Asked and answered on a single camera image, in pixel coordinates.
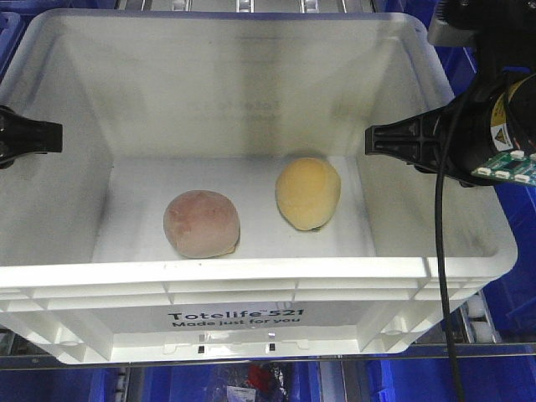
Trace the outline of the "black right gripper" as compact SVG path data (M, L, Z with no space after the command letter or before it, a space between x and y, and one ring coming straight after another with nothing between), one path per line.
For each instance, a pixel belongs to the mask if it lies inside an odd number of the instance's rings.
M422 173L444 174L463 186L492 186L494 178L472 172L499 153L492 139L492 110L505 92L506 78L476 78L447 106L402 121L370 126L365 154L394 157Z

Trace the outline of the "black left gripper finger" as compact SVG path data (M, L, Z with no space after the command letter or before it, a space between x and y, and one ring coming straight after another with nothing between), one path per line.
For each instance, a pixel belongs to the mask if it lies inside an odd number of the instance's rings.
M20 116L7 106L1 107L1 167L30 154L61 153L63 126Z

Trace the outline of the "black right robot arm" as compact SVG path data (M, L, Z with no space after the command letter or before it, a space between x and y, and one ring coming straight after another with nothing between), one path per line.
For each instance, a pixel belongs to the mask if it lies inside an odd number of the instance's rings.
M503 72L446 106L369 127L368 155L394 157L423 173L445 169L467 186L535 184L535 76Z

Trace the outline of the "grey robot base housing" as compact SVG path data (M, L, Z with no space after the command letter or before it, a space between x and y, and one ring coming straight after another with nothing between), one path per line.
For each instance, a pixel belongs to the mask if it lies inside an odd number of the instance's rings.
M474 50L480 70L535 71L534 1L440 1L428 41Z

